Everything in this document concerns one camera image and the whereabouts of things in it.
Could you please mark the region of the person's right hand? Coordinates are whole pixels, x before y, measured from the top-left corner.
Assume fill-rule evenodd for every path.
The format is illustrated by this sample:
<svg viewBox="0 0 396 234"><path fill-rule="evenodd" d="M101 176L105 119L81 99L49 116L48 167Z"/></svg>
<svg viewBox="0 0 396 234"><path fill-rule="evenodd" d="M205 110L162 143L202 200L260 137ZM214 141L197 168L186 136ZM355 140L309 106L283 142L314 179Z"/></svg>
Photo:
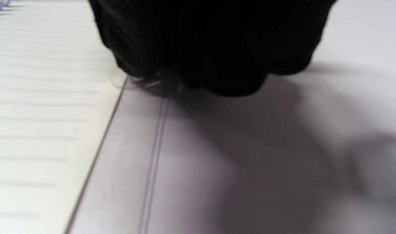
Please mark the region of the person's right hand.
<svg viewBox="0 0 396 234"><path fill-rule="evenodd" d="M90 0L103 44L140 82L176 69L189 89L256 93L303 71L334 0Z"/></svg>

